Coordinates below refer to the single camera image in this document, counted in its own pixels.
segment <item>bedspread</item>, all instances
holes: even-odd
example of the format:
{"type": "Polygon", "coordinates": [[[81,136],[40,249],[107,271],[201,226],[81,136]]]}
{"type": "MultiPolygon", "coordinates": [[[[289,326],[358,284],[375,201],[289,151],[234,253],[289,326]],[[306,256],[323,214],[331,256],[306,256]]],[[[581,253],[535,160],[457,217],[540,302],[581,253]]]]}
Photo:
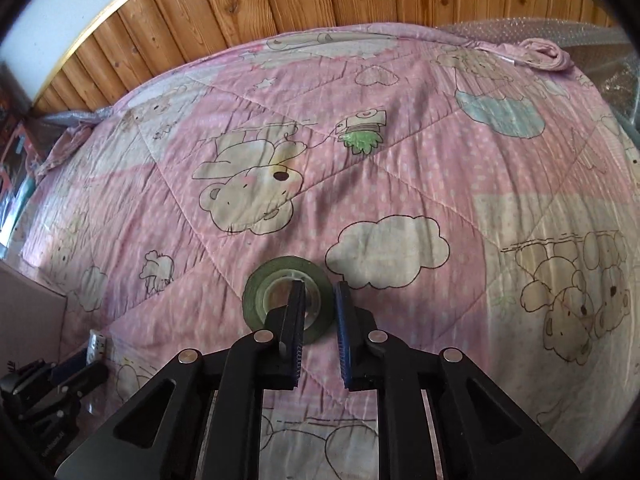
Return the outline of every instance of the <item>bedspread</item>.
{"type": "MultiPolygon", "coordinates": [[[[122,98],[36,190],[23,257],[68,295],[62,354],[99,328],[148,363],[119,362],[116,400],[247,334],[248,276],[292,254],[410,346],[462,349],[584,467],[640,386],[637,158],[543,40],[285,34],[122,98]]],[[[265,393],[266,478],[373,478],[335,329],[302,367],[265,393]]]]}

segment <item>triangular cutout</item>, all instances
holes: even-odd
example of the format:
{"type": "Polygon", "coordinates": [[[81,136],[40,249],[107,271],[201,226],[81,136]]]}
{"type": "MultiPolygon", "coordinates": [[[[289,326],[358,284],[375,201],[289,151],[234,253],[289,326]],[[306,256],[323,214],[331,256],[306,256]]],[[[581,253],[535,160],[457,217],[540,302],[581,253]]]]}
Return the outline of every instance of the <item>triangular cutout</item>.
{"type": "Polygon", "coordinates": [[[172,381],[162,382],[146,400],[115,427],[114,436],[143,449],[153,446],[174,388],[175,384],[172,381]]]}
{"type": "Polygon", "coordinates": [[[482,386],[473,379],[468,378],[466,380],[466,390],[476,409],[482,432],[489,444],[500,444],[522,433],[522,428],[500,406],[493,402],[482,386]]]}

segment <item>cloud print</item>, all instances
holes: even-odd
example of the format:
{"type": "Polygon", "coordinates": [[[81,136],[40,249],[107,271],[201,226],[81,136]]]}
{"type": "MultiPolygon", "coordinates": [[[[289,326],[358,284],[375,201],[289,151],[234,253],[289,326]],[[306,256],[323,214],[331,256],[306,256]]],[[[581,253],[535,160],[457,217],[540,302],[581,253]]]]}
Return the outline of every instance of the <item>cloud print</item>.
{"type": "Polygon", "coordinates": [[[351,288],[401,287],[409,285],[421,268],[444,265],[449,243],[433,218],[393,215],[345,227],[324,259],[351,288]]]}

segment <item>wooden wall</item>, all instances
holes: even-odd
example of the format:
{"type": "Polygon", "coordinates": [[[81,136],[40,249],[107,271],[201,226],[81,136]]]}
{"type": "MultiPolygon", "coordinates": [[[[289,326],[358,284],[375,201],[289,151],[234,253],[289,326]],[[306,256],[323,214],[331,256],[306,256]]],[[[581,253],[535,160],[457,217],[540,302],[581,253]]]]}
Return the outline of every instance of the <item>wooden wall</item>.
{"type": "Polygon", "coordinates": [[[166,70],[279,32],[370,22],[437,27],[516,16],[610,24],[593,0],[129,0],[72,54],[34,111],[114,104],[166,70]]]}

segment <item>green tape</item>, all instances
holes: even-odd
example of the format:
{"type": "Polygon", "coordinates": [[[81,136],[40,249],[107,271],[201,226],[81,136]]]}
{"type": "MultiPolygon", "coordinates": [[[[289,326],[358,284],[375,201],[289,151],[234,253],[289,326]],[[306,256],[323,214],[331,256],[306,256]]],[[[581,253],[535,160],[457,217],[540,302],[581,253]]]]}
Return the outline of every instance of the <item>green tape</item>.
{"type": "Polygon", "coordinates": [[[258,267],[246,280],[242,314],[251,330],[264,327],[267,311],[287,304],[292,280],[306,287],[304,344],[317,340],[334,322],[334,289],[322,269],[297,256],[281,256],[258,267]]]}

